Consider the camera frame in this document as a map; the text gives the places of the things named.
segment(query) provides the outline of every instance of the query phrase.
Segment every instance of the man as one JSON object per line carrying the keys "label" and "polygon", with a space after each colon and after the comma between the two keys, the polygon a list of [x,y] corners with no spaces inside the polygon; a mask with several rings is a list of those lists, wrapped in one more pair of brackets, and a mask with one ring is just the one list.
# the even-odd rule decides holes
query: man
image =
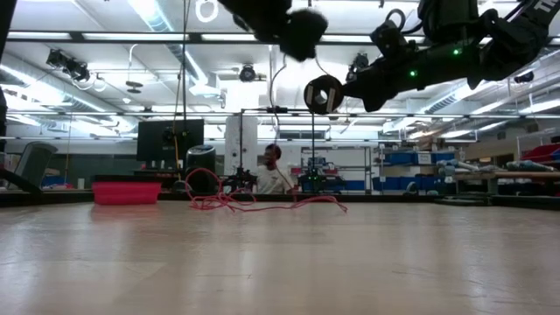
{"label": "man", "polygon": [[264,150],[264,165],[260,165],[257,171],[256,187],[257,193],[283,194],[291,193],[294,184],[285,171],[277,167],[277,160],[282,156],[282,150],[275,144],[270,144]]}

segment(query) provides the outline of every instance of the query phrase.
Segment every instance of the red cable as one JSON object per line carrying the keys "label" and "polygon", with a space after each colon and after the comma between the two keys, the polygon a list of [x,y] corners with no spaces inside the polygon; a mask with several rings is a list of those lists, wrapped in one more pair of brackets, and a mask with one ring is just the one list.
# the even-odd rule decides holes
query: red cable
{"label": "red cable", "polygon": [[304,199],[304,200],[301,200],[299,202],[295,202],[295,200],[294,200],[294,203],[291,206],[268,206],[268,207],[264,207],[264,208],[247,209],[245,207],[251,207],[256,203],[255,195],[253,195],[252,193],[248,194],[249,196],[251,196],[252,201],[242,202],[242,201],[234,199],[233,196],[238,194],[240,191],[242,191],[243,188],[239,188],[236,191],[231,192],[230,194],[224,193],[223,192],[223,182],[218,178],[218,176],[216,176],[216,174],[214,174],[212,171],[210,171],[208,169],[205,169],[205,168],[198,168],[198,169],[192,171],[185,178],[185,182],[188,183],[189,178],[197,172],[207,172],[207,173],[211,174],[214,177],[214,179],[216,179],[216,181],[218,182],[218,193],[216,193],[213,196],[193,197],[191,192],[187,190],[187,194],[191,198],[191,208],[193,208],[193,209],[197,209],[197,210],[201,210],[201,211],[207,211],[207,210],[218,209],[218,208],[221,208],[221,207],[227,207],[232,212],[235,212],[235,211],[256,212],[256,211],[264,211],[264,210],[271,210],[271,209],[293,210],[293,209],[303,207],[303,206],[305,206],[305,205],[307,205],[311,202],[324,201],[324,202],[332,202],[332,203],[336,204],[337,206],[340,207],[340,209],[342,211],[344,211],[344,213],[346,213],[348,211],[348,208],[343,206],[342,204],[340,204],[336,200],[336,198],[334,198],[333,196],[310,197],[308,199]]}

